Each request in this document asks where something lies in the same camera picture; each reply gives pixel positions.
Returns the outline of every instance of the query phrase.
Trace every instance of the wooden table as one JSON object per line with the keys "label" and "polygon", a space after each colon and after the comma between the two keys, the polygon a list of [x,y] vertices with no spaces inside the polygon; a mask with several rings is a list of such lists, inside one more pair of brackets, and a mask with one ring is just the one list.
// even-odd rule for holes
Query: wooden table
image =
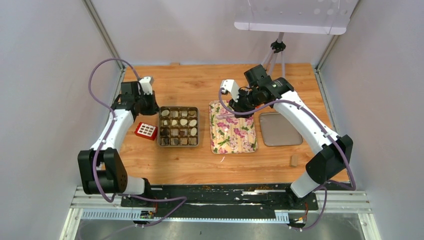
{"label": "wooden table", "polygon": [[[218,100],[223,79],[234,79],[246,86],[243,75],[255,64],[137,66],[138,74],[153,76],[153,89],[159,106],[194,106],[200,112],[198,147],[160,147],[156,141],[138,137],[134,131],[139,122],[158,125],[158,115],[140,115],[128,130],[120,157],[129,175],[147,178],[152,184],[235,184],[290,183],[304,171],[314,156],[306,141],[297,146],[265,146],[259,115],[274,112],[266,108],[254,115],[258,150],[254,153],[214,154],[211,151],[209,102]],[[281,74],[276,65],[272,79]],[[330,125],[327,111],[310,64],[286,64],[286,78],[305,104]],[[124,81],[135,81],[128,68]],[[297,154],[297,167],[290,167],[290,158]],[[348,181],[346,171],[333,179]]]}

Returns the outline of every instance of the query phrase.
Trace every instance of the floral tray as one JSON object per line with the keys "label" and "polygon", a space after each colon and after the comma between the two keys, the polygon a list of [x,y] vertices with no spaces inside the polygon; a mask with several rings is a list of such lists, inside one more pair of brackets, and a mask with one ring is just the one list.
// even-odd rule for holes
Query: floral tray
{"label": "floral tray", "polygon": [[258,149],[253,116],[221,117],[230,113],[220,101],[209,103],[210,146],[214,154],[253,153]]}

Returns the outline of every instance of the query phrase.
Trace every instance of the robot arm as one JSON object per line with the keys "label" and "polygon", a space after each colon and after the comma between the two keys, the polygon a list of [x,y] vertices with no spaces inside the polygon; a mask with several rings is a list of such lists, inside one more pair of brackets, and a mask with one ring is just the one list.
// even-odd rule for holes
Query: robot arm
{"label": "robot arm", "polygon": [[[119,156],[124,137],[134,123],[137,115],[155,115],[159,111],[155,92],[152,90],[154,79],[150,76],[138,81],[122,82],[121,94],[115,99],[111,108],[115,113],[109,114],[109,119],[98,140],[89,150],[78,154],[78,166],[82,187],[86,194],[99,194],[93,176],[93,160],[95,151],[102,143],[108,129],[114,121],[112,130],[108,133],[97,157],[97,175],[105,193],[121,193],[140,195],[145,192],[148,181],[143,178],[127,175],[127,171]],[[105,169],[99,168],[104,163]]]}
{"label": "robot arm", "polygon": [[[253,67],[244,75],[249,83],[249,87],[246,87],[247,90],[239,88],[232,79],[222,81],[221,93],[230,93],[232,97],[229,106],[236,112],[247,113],[255,110],[261,104],[282,100],[282,102],[270,106],[296,128],[315,154],[306,164],[305,173],[287,189],[287,192],[292,195],[292,201],[298,202],[346,167],[342,156],[327,136],[330,135],[336,140],[335,142],[341,147],[348,161],[351,157],[353,141],[348,135],[340,137],[320,121],[303,103],[293,86],[284,78],[272,80],[262,65]],[[253,112],[245,115],[236,114],[235,117],[248,118],[252,115]],[[326,134],[314,119],[327,131]]]}

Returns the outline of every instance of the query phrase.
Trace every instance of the cable clip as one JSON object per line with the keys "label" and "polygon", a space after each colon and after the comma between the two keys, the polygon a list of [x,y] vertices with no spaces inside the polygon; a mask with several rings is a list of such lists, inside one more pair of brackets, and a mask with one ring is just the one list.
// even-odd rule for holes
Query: cable clip
{"label": "cable clip", "polygon": [[302,104],[301,104],[300,106],[298,106],[298,107],[297,107],[297,109],[299,109],[299,110],[300,110],[300,109],[301,109],[301,108],[303,108],[304,106],[305,106],[305,104],[302,102]]}

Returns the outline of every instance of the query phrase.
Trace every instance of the baking tray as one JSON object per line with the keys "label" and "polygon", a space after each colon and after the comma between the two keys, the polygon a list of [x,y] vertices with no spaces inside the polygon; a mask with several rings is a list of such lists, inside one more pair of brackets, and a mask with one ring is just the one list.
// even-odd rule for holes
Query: baking tray
{"label": "baking tray", "polygon": [[259,116],[263,143],[268,147],[293,146],[303,143],[302,135],[279,112],[262,113]]}
{"label": "baking tray", "polygon": [[[162,116],[163,111],[168,110],[169,114]],[[182,116],[183,112],[187,112],[187,116]],[[182,125],[181,120],[186,119],[187,124]],[[158,138],[157,143],[161,147],[196,147],[199,145],[199,109],[194,106],[162,106],[159,110],[158,119]],[[190,121],[196,120],[195,126],[189,126]],[[192,129],[196,129],[196,134],[191,135]]]}

